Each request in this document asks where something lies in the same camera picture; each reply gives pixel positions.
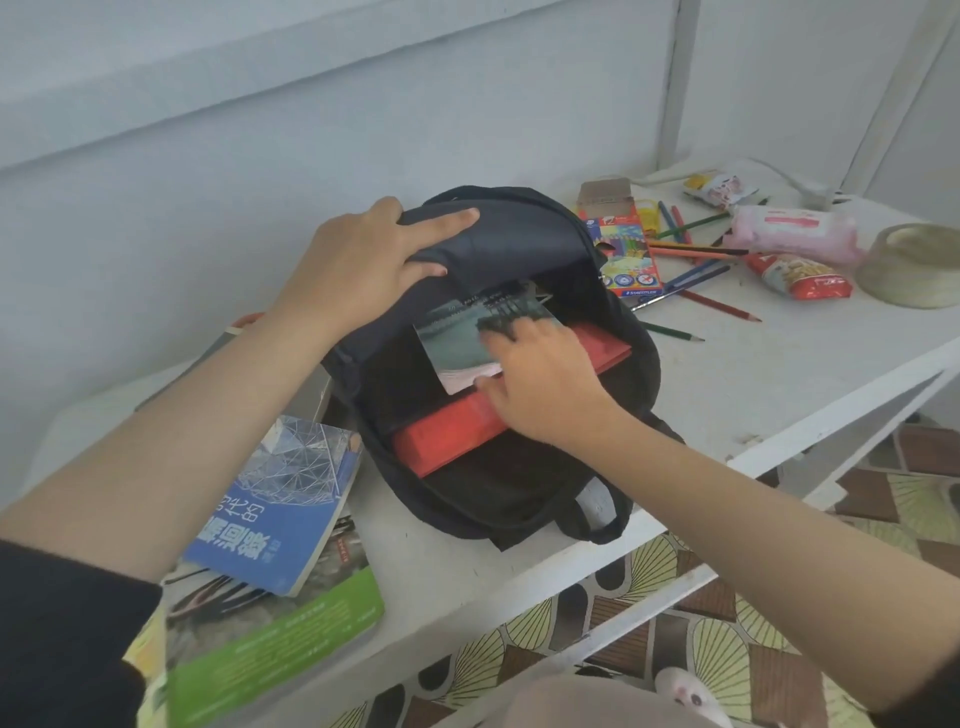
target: backpack handle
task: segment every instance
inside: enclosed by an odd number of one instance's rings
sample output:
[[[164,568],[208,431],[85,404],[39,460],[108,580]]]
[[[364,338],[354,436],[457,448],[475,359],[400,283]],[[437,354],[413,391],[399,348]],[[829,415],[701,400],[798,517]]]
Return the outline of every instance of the backpack handle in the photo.
[[[624,496],[616,486],[612,485],[605,478],[597,475],[597,479],[604,484],[607,492],[610,493],[613,508],[616,511],[613,520],[600,528],[591,528],[587,521],[586,514],[580,507],[580,503],[572,500],[556,518],[556,522],[560,530],[571,539],[590,541],[601,546],[602,544],[608,544],[620,538],[624,529],[627,527],[627,523],[630,522],[631,514],[634,512],[634,502]]]

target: pencil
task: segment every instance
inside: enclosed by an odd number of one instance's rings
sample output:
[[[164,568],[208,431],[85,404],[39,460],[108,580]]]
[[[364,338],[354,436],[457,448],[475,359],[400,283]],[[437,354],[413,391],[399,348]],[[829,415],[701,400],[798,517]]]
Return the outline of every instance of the pencil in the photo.
[[[676,288],[685,280],[690,280],[692,278],[696,278],[697,276],[700,276],[702,273],[704,273],[707,270],[707,268],[712,268],[714,265],[716,265],[716,263],[717,263],[716,260],[708,260],[706,263],[701,263],[700,265],[697,265],[691,268],[686,273],[681,273],[675,278],[666,280],[663,283],[663,288],[667,290],[670,288]]]
[[[740,253],[740,254],[719,253],[717,250],[704,249],[704,248],[697,248],[696,250],[685,251],[678,248],[651,247],[650,251],[655,255],[666,255],[667,257],[692,257],[698,260],[703,258],[717,258],[720,260],[729,260],[730,258],[737,257],[738,255],[745,255],[745,253]]]
[[[730,266],[729,266],[729,265],[721,265],[721,266],[720,266],[719,268],[717,268],[716,270],[710,271],[709,273],[706,273],[706,274],[700,276],[700,277],[697,278],[696,280],[690,280],[690,281],[684,283],[683,285],[678,285],[678,286],[675,287],[675,288],[670,288],[670,289],[667,290],[665,293],[661,293],[659,296],[657,296],[657,297],[655,297],[655,298],[653,298],[653,299],[650,299],[649,301],[644,301],[643,303],[638,303],[638,304],[635,305],[635,306],[631,306],[630,310],[631,310],[631,311],[637,311],[637,310],[639,310],[639,309],[641,309],[641,308],[646,308],[646,307],[647,307],[648,305],[650,305],[651,303],[656,303],[657,301],[662,301],[663,299],[665,299],[665,298],[667,298],[667,297],[669,297],[669,296],[673,296],[675,293],[680,293],[681,291],[685,291],[687,288],[690,288],[690,287],[692,287],[692,286],[695,286],[695,285],[697,285],[698,283],[703,283],[705,280],[710,280],[710,279],[716,278],[716,277],[719,276],[721,273],[726,273],[726,272],[729,271],[729,270],[730,270]]]
[[[687,333],[686,331],[680,331],[677,328],[660,327],[656,324],[647,324],[645,321],[641,321],[641,323],[648,331],[661,333],[664,336],[673,336],[675,339],[683,339],[684,341],[707,341],[707,339],[701,339],[699,336],[694,336],[692,333]]]
[[[711,245],[686,245],[686,243],[671,243],[666,240],[651,240],[647,248],[654,251],[702,251],[704,253],[726,253],[727,255],[746,255],[747,248],[721,248],[717,250]]]
[[[654,240],[662,240],[665,237],[673,237],[678,232],[684,232],[684,231],[692,230],[693,228],[699,228],[701,225],[706,225],[707,223],[713,223],[713,222],[716,222],[717,220],[724,220],[728,217],[730,217],[729,212],[721,212],[717,215],[710,215],[709,217],[705,217],[703,220],[695,220],[692,223],[687,223],[686,225],[680,225],[678,228],[673,228],[672,230],[659,232],[657,236],[654,237]]]
[[[669,230],[670,230],[670,229],[675,229],[678,225],[681,225],[681,224],[682,224],[682,223],[675,222],[674,219],[673,219],[672,217],[670,217],[670,213],[667,211],[666,205],[663,203],[663,200],[660,200],[660,201],[657,203],[657,207],[660,208],[660,214],[663,216],[663,222],[666,223],[666,227],[667,227]],[[682,232],[679,232],[679,231],[678,231],[678,232],[674,232],[674,233],[673,233],[673,239],[676,240],[678,243],[683,243],[683,242],[684,242],[684,234],[683,234]]]
[[[676,205],[671,205],[670,214],[673,215],[673,221],[678,226],[683,227],[684,225],[686,225],[686,223],[684,222],[683,216],[680,214],[679,207],[677,207]],[[684,240],[683,240],[684,243],[686,243],[687,245],[693,245],[693,238],[690,237],[689,230],[684,230],[681,234],[684,237]]]
[[[734,308],[733,306],[727,305],[726,303],[720,303],[719,301],[715,301],[714,299],[709,299],[706,296],[701,296],[699,293],[694,293],[693,291],[682,290],[680,292],[680,295],[683,296],[685,299],[690,299],[691,301],[701,303],[702,305],[709,306],[710,308],[715,308],[718,311],[729,313],[731,316],[736,316],[738,319],[744,319],[745,321],[756,321],[756,322],[760,321],[760,319],[758,319],[754,314],[748,311],[744,311],[739,308]]]

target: white table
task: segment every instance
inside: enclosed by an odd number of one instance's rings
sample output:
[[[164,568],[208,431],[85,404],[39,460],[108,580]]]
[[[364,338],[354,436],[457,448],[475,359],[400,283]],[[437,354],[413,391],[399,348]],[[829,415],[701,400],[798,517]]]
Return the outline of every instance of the white table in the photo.
[[[771,204],[796,204],[797,193],[778,178],[761,170],[752,174],[772,194]],[[635,195],[645,196],[642,190]],[[676,184],[658,187],[656,196],[676,203],[687,221],[705,215]],[[869,247],[883,228],[912,219],[859,199],[844,209],[858,220],[862,247]],[[715,223],[697,229],[694,242],[708,244],[725,227]],[[667,277],[687,268],[678,260],[661,265]],[[740,268],[697,290],[751,311],[763,323],[741,321],[678,297],[643,309],[645,321],[707,339],[692,344],[654,334],[663,369],[655,411],[693,448],[750,476],[819,443],[802,461],[787,463],[781,484],[818,507],[839,499],[843,492],[835,478],[960,367],[960,306],[897,308],[860,291],[848,301],[792,302]],[[185,366],[62,412],[40,447],[30,482],[102,436]],[[322,726],[663,531],[638,510],[624,535],[606,546],[573,542],[548,526],[501,553],[487,542],[460,541],[419,522],[370,466],[358,476],[350,503],[386,616],[368,640],[300,681],[257,717],[256,725]],[[450,716],[444,726],[473,725],[533,676],[583,659],[714,576],[708,567],[698,567],[601,625],[587,640]]]

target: green book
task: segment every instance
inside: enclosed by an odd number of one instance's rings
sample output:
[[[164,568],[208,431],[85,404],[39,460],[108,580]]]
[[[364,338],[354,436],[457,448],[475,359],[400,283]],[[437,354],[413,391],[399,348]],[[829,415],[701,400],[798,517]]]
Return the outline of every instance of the green book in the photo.
[[[348,512],[300,593],[276,596],[180,562],[163,580],[169,728],[199,728],[284,685],[383,616],[383,599]]]

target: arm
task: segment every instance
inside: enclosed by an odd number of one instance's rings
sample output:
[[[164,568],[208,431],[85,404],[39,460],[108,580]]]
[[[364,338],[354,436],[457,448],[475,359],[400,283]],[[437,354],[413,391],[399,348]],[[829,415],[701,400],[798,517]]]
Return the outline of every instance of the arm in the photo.
[[[503,420],[602,473],[867,708],[956,654],[960,580],[642,424],[568,329],[521,320],[515,334],[487,335],[504,376],[478,381]]]
[[[399,226],[400,212],[385,198],[323,224],[266,316],[0,514],[0,538],[163,576],[324,354],[418,280],[445,274],[407,258],[478,217]]]

